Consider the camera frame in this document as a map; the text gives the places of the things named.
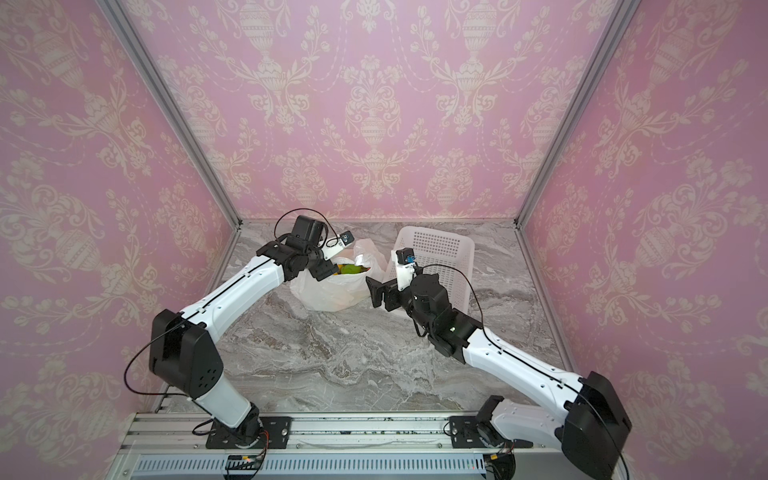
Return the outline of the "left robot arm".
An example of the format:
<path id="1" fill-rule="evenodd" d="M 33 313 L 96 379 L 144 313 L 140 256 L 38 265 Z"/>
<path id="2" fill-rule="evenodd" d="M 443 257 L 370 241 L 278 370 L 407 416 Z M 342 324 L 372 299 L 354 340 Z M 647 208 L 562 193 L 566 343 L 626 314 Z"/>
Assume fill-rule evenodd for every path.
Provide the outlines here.
<path id="1" fill-rule="evenodd" d="M 300 273 L 323 281 L 338 271 L 332 258 L 353 244 L 325 220 L 300 215 L 290 232 L 260 247 L 232 278 L 179 312 L 168 309 L 152 322 L 149 370 L 207 412 L 239 448 L 262 436 L 258 407 L 226 378 L 218 341 L 263 296 Z"/>

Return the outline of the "white plastic bag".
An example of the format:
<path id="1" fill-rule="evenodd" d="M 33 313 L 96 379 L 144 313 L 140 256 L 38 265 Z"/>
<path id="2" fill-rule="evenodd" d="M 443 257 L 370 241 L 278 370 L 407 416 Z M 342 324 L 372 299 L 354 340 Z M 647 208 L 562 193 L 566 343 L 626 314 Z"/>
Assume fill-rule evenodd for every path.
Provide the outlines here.
<path id="1" fill-rule="evenodd" d="M 337 312 L 370 300 L 366 278 L 383 281 L 387 260 L 369 238 L 356 240 L 353 247 L 345 248 L 332 258 L 332 263 L 355 264 L 369 268 L 358 275 L 335 275 L 318 282 L 307 271 L 289 283 L 291 293 L 312 311 Z"/>

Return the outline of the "green yellow mango toy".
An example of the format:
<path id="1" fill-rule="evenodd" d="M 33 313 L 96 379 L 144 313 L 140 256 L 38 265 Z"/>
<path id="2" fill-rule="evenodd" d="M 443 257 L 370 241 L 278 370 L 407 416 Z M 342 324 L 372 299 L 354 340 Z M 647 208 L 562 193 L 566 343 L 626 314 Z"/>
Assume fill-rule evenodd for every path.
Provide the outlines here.
<path id="1" fill-rule="evenodd" d="M 369 271 L 368 267 L 355 264 L 338 264 L 339 275 L 358 275 Z"/>

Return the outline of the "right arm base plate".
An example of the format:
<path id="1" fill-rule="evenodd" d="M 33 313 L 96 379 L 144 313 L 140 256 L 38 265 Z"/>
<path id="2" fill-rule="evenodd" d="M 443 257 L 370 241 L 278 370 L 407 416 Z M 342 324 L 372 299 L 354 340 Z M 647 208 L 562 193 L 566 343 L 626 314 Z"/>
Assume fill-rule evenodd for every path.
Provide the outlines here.
<path id="1" fill-rule="evenodd" d="M 454 449 L 527 449 L 534 446 L 528 440 L 505 439 L 488 421 L 478 421 L 474 416 L 450 416 L 446 432 Z"/>

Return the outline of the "aluminium front rail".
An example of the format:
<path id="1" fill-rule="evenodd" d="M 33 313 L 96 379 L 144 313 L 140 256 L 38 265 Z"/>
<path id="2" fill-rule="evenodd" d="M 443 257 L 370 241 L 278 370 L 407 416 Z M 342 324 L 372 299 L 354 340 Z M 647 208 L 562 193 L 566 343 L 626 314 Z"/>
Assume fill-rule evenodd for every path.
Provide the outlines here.
<path id="1" fill-rule="evenodd" d="M 283 413 L 263 416 L 293 418 L 287 448 L 271 451 L 312 453 L 449 449 L 453 448 L 446 432 L 449 417 L 476 418 L 473 412 L 448 411 Z M 533 449 L 560 449 L 560 442 L 554 437 L 556 423 L 541 409 L 517 405 L 505 415 L 504 421 L 503 425 L 494 427 L 503 438 L 531 441 Z M 212 422 L 211 417 L 203 413 L 138 414 L 131 421 L 120 448 L 156 453 L 209 450 L 205 444 Z"/>

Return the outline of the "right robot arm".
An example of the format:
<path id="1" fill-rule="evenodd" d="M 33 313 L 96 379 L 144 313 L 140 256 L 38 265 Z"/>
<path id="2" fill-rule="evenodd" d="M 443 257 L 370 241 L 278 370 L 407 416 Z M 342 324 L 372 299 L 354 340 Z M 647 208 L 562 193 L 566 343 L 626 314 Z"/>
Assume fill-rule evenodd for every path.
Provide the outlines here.
<path id="1" fill-rule="evenodd" d="M 443 356 L 493 375 L 542 407 L 554 421 L 548 436 L 582 473 L 610 479 L 627 466 L 623 448 L 632 423 L 607 377 L 558 369 L 501 340 L 453 307 L 437 274 L 417 274 L 403 288 L 397 280 L 366 284 L 373 307 L 403 310 Z"/>

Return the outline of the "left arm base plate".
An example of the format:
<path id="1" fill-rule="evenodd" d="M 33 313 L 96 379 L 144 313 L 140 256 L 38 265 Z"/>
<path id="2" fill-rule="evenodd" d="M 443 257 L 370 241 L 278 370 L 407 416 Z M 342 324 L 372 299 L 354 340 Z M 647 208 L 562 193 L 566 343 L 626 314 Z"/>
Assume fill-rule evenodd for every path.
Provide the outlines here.
<path id="1" fill-rule="evenodd" d="M 258 420 L 246 420 L 241 426 L 233 428 L 214 420 L 205 446 L 209 450 L 283 450 L 287 448 L 292 422 L 290 416 L 261 416 Z"/>

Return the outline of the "right aluminium corner post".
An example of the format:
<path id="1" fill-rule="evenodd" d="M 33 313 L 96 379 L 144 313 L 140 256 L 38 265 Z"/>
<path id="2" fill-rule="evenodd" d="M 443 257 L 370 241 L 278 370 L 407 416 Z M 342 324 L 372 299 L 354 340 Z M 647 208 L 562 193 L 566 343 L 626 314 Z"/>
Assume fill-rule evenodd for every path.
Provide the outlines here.
<path id="1" fill-rule="evenodd" d="M 582 115 L 589 106 L 590 100 L 640 4 L 639 0 L 621 0 L 616 2 L 614 10 L 609 16 L 606 28 L 586 64 L 574 96 L 565 110 L 564 117 L 555 132 L 555 136 L 546 152 L 539 171 L 533 178 L 519 215 L 516 217 L 516 226 L 519 230 L 523 230 L 529 223 L 561 154 L 564 152 Z"/>

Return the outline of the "left aluminium corner post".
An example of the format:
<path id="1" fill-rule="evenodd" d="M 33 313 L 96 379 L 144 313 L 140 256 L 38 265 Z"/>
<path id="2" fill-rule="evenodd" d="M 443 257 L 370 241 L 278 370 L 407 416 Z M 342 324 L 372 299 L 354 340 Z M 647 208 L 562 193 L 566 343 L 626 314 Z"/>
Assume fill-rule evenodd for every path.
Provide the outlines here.
<path id="1" fill-rule="evenodd" d="M 127 9 L 120 1 L 97 0 L 96 4 L 130 57 L 135 69 L 144 81 L 147 89 L 165 116 L 166 121 L 175 133 L 180 145 L 189 156 L 228 223 L 234 230 L 239 230 L 242 226 L 242 219 L 233 201 L 206 158 L 202 144 L 195 137 L 179 103 L 164 80 L 159 66 L 140 38 L 132 20 L 129 18 Z"/>

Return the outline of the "aluminium corner post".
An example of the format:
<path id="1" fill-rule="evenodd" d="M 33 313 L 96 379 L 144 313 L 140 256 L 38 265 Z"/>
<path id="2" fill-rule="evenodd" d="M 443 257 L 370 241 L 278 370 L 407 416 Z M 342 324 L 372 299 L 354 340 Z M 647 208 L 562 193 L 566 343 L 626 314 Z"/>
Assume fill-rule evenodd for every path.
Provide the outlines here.
<path id="1" fill-rule="evenodd" d="M 564 152 L 582 115 L 589 106 L 590 100 L 640 4 L 639 0 L 621 0 L 616 2 L 614 10 L 609 16 L 606 28 L 586 64 L 574 96 L 565 110 L 564 117 L 555 132 L 555 136 L 546 152 L 539 171 L 533 178 L 519 215 L 516 217 L 516 226 L 519 230 L 523 230 L 529 223 L 561 154 Z"/>
<path id="2" fill-rule="evenodd" d="M 239 230 L 242 226 L 242 219 L 233 201 L 206 158 L 202 144 L 195 137 L 179 103 L 164 80 L 159 66 L 140 38 L 132 20 L 129 18 L 127 9 L 120 1 L 97 0 L 96 4 L 130 57 L 135 69 L 144 81 L 147 89 L 165 116 L 166 121 L 175 133 L 180 145 L 189 156 L 228 223 L 234 230 Z"/>

